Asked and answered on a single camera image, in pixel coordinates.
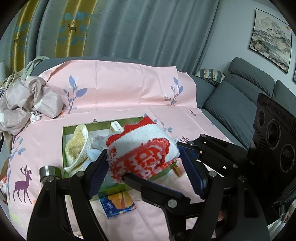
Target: striped pillow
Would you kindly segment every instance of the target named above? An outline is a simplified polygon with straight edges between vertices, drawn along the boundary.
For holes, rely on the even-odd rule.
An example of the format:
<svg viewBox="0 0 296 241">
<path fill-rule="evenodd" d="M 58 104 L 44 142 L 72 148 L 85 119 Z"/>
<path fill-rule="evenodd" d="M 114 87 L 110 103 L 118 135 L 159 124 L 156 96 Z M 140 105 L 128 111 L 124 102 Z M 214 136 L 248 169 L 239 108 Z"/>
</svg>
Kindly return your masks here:
<svg viewBox="0 0 296 241">
<path fill-rule="evenodd" d="M 223 73 L 214 69 L 201 69 L 195 74 L 195 76 L 204 78 L 206 80 L 211 80 L 209 82 L 215 86 L 220 84 L 225 78 Z"/>
</svg>

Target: green box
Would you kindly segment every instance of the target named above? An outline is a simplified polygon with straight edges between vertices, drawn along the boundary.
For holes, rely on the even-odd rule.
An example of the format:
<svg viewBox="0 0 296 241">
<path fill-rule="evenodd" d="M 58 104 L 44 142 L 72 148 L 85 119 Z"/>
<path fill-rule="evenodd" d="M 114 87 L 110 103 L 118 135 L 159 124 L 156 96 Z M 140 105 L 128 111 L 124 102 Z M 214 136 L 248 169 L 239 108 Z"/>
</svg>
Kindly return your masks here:
<svg viewBox="0 0 296 241">
<path fill-rule="evenodd" d="M 110 130 L 110 126 L 111 126 L 111 122 L 113 121 L 118 121 L 118 123 L 124 127 L 124 125 L 126 124 L 132 124 L 132 123 L 137 123 L 139 122 L 143 117 L 135 117 L 135 118 L 128 118 L 128 119 L 120 119 L 120 120 L 109 120 L 109 121 L 103 121 L 103 122 L 93 122 L 93 123 L 87 123 L 85 124 L 87 127 L 87 130 L 89 132 L 91 131 L 98 131 L 98 130 Z M 66 161 L 66 154 L 65 154 L 65 148 L 66 148 L 66 137 L 67 135 L 73 134 L 77 125 L 72 125 L 72 126 L 64 126 L 63 127 L 63 139 L 62 139 L 62 158 L 63 158 L 63 170 L 62 173 L 64 175 L 64 178 L 68 178 L 70 177 L 69 174 L 67 172 L 65 172 L 64 168 L 67 166 L 67 161 Z M 176 163 L 173 163 L 172 165 L 170 165 L 168 168 L 166 168 L 165 170 L 161 171 L 157 176 L 153 176 L 151 177 L 149 180 L 154 181 L 164 175 L 166 175 L 171 169 L 172 167 L 175 165 Z M 131 188 L 125 184 L 114 184 L 114 187 L 106 189 L 106 190 L 102 190 L 100 189 L 99 193 L 98 193 L 98 197 L 105 197 L 105 196 L 109 196 L 112 194 L 116 194 L 125 190 L 130 190 Z"/>
</svg>

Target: purple deer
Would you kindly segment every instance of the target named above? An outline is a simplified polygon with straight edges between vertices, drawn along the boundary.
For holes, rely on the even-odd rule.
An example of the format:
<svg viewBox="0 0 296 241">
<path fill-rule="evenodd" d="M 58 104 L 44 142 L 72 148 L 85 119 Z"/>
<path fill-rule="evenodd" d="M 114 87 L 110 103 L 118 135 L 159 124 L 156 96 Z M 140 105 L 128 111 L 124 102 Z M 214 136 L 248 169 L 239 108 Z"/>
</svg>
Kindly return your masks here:
<svg viewBox="0 0 296 241">
<path fill-rule="evenodd" d="M 30 177 L 30 174 L 32 174 L 32 171 L 30 170 L 30 168 L 28 169 L 27 166 L 24 168 L 25 173 L 23 173 L 22 167 L 20 168 L 20 171 L 22 172 L 22 174 L 25 175 L 26 180 L 25 181 L 17 181 L 17 182 L 15 182 L 15 189 L 13 191 L 13 200 L 15 201 L 15 191 L 17 191 L 17 195 L 18 195 L 18 197 L 20 199 L 19 192 L 20 192 L 20 190 L 24 190 L 24 202 L 26 203 L 25 194 L 27 194 L 28 199 L 29 199 L 30 203 L 32 204 L 32 202 L 31 202 L 31 200 L 29 198 L 28 191 L 27 191 L 27 188 L 29 187 L 29 181 L 32 180 L 31 177 Z"/>
</svg>

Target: red and white towel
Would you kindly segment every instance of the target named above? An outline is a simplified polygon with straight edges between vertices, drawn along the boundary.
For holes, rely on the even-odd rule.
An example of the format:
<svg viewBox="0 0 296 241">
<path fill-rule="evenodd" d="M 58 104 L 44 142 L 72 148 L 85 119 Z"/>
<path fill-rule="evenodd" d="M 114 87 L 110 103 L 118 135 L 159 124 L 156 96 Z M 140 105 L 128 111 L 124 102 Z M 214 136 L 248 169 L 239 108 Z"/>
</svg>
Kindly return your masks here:
<svg viewBox="0 0 296 241">
<path fill-rule="evenodd" d="M 179 157 L 177 142 L 148 116 L 137 124 L 125 125 L 121 134 L 106 141 L 111 176 L 122 183 L 125 173 L 150 178 Z"/>
</svg>

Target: blue gripper pad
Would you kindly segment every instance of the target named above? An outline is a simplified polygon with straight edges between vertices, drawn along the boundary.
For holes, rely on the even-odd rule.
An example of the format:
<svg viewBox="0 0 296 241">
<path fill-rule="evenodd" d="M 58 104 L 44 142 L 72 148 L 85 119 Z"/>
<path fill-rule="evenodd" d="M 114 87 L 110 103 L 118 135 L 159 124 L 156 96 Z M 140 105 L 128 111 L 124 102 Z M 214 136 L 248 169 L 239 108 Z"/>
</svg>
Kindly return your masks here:
<svg viewBox="0 0 296 241">
<path fill-rule="evenodd" d="M 187 173 L 187 176 L 190 180 L 190 183 L 193 187 L 195 194 L 199 195 L 202 199 L 206 198 L 205 188 L 207 183 L 204 178 L 202 178 L 201 174 L 196 169 L 196 166 L 193 164 L 193 161 L 196 161 L 199 157 L 193 150 L 178 146 L 180 151 L 180 158 L 182 159 L 182 164 Z M 189 151 L 192 155 L 192 158 L 188 156 L 185 150 Z"/>
<path fill-rule="evenodd" d="M 101 160 L 100 164 L 97 166 L 94 174 L 91 177 L 90 186 L 89 186 L 89 197 L 97 195 L 105 176 L 108 172 L 109 164 L 107 162 L 107 155 Z"/>
</svg>

